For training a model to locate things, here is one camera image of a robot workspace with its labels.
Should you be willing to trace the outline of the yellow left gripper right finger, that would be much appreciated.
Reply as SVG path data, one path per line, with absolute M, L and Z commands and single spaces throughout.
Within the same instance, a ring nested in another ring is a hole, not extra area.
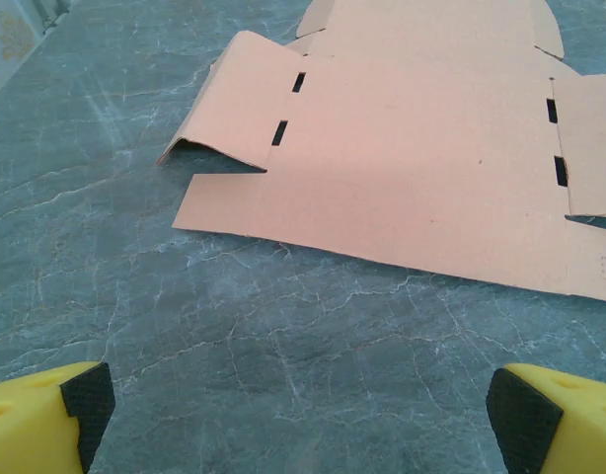
M 508 474 L 606 474 L 606 383 L 510 363 L 486 406 Z

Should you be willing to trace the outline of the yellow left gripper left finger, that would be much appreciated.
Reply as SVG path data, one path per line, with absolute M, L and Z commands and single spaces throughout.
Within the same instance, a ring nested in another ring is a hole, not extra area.
M 0 382 L 0 474 L 88 474 L 114 407 L 102 361 Z

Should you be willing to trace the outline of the brown cardboard paper box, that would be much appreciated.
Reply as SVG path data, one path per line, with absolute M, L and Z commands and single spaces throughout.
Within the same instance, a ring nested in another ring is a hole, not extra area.
M 175 143 L 178 229 L 606 301 L 606 73 L 547 0 L 312 0 L 294 41 L 233 36 Z

